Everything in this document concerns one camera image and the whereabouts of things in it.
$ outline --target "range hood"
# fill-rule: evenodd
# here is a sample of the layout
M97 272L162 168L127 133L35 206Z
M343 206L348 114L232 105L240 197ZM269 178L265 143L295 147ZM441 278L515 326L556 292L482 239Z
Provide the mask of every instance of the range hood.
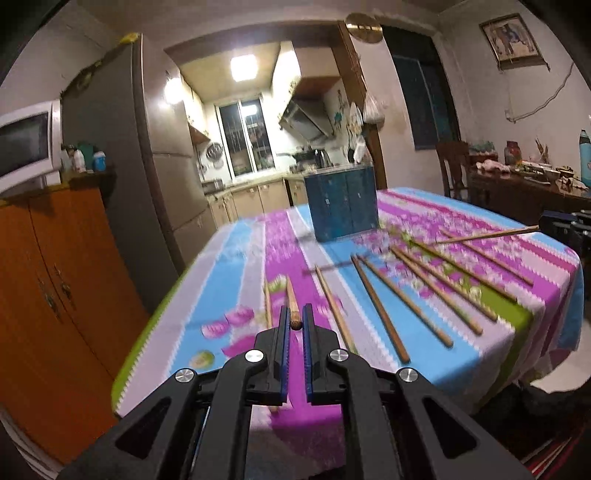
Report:
M291 100L279 124L310 145L324 144L335 134L322 101Z

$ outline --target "blue box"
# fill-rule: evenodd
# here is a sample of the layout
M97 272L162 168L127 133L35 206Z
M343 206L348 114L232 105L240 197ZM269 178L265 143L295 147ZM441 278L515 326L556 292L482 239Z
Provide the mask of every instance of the blue box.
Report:
M304 181L317 241L378 227L373 166L323 168Z

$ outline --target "orange wooden cabinet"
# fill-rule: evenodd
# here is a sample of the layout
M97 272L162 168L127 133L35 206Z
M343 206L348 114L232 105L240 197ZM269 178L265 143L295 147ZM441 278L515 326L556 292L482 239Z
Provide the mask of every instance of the orange wooden cabinet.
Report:
M97 187L0 206L0 403L70 462L116 419L115 375L148 321Z
M28 205L0 207L0 403L69 462L115 424L112 377L61 304Z
M115 378L148 315L115 246L99 189L37 196L29 208L59 300Z

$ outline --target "plastic bag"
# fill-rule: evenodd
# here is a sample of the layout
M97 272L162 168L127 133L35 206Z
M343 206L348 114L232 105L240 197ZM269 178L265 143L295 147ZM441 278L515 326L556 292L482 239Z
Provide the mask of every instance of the plastic bag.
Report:
M365 139L361 135L356 139L353 160L356 164L362 163L364 165L371 165L374 162L371 153L369 153L367 144L365 143Z
M382 104L371 93L367 92L363 107L363 121L366 124L378 124L383 122L385 118L386 115Z

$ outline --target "wooden door frame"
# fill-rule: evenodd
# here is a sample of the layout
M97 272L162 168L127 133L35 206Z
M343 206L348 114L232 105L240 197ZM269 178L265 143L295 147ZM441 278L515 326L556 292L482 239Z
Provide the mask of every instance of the wooden door frame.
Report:
M233 48L290 40L296 47L330 47L349 102L362 110L367 88L359 56L344 21L292 21L245 25L193 38L173 45L165 52L177 65ZM374 159L375 183L387 188L384 157L375 125L366 126L366 142Z

